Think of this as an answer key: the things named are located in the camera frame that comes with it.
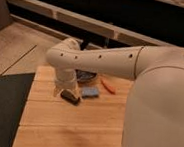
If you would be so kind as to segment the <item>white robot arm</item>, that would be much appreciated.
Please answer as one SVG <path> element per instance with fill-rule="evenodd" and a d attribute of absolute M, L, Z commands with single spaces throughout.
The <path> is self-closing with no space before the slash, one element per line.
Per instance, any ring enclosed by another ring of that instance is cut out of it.
<path fill-rule="evenodd" d="M 73 38 L 50 48 L 58 88 L 75 87 L 75 71 L 132 80 L 126 100 L 122 147 L 184 147 L 184 48 L 134 46 L 80 49 Z"/>

